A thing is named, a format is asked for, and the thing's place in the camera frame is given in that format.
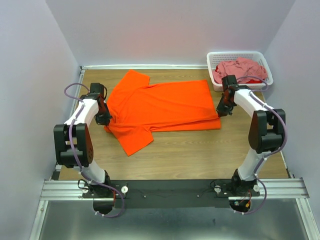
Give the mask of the orange t shirt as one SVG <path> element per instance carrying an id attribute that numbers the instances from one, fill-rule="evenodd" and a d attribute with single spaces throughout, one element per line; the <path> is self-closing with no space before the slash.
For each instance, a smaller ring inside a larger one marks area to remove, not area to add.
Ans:
<path id="1" fill-rule="evenodd" d="M 153 132 L 218 130 L 207 80 L 150 84 L 148 75 L 129 70 L 107 100 L 112 119 L 104 127 L 131 156 L 153 142 Z"/>

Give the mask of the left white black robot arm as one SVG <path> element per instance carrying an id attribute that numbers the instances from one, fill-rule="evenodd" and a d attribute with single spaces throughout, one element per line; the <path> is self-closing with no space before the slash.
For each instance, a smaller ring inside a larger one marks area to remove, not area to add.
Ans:
<path id="1" fill-rule="evenodd" d="M 80 97 L 68 94 L 68 89 L 76 85 L 84 87 L 87 93 Z M 92 121 L 107 127 L 112 119 L 106 104 L 107 88 L 98 82 L 92 83 L 90 87 L 72 83 L 64 89 L 64 94 L 76 100 L 78 105 L 68 120 L 53 128 L 56 162 L 77 170 L 86 181 L 87 190 L 93 190 L 101 198 L 109 194 L 115 198 L 117 191 L 111 185 L 109 174 L 94 160 L 94 147 L 89 131 Z"/>

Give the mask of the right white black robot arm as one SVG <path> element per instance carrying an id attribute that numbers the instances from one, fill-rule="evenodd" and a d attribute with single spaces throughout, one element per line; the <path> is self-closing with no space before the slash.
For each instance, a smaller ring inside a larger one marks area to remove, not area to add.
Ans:
<path id="1" fill-rule="evenodd" d="M 241 196 L 254 189 L 258 174 L 267 159 L 280 152 L 287 143 L 286 113 L 260 100 L 247 85 L 240 85 L 235 75 L 222 78 L 223 94 L 216 108 L 219 117 L 241 107 L 251 118 L 248 133 L 249 151 L 230 180 L 216 180 L 217 194 Z"/>

